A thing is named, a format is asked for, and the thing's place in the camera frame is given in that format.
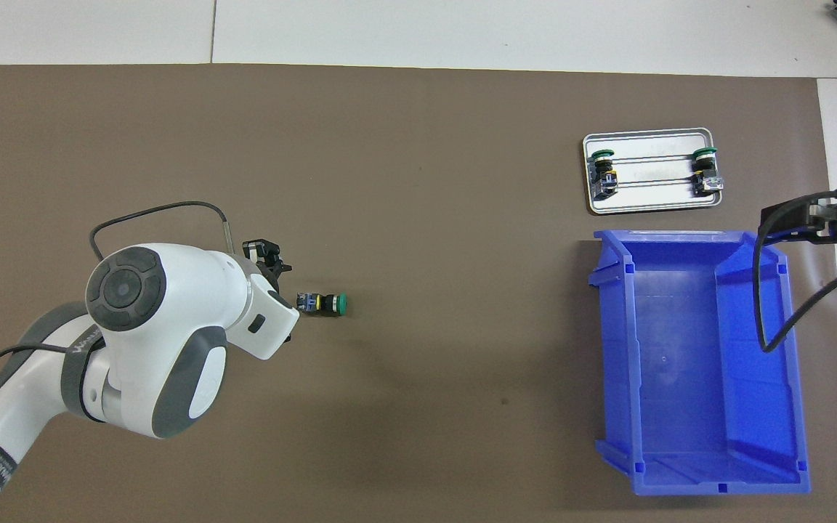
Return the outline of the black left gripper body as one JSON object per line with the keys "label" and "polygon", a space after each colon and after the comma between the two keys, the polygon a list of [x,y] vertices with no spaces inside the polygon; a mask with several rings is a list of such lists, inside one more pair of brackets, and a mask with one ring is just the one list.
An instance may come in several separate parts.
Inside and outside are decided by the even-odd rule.
{"label": "black left gripper body", "polygon": [[255,262],[255,265],[259,269],[260,274],[262,274],[262,277],[269,282],[270,287],[276,293],[281,291],[279,278],[283,272],[291,272],[293,270],[292,265],[286,264],[284,261],[269,262],[266,259],[259,259],[259,261]]}

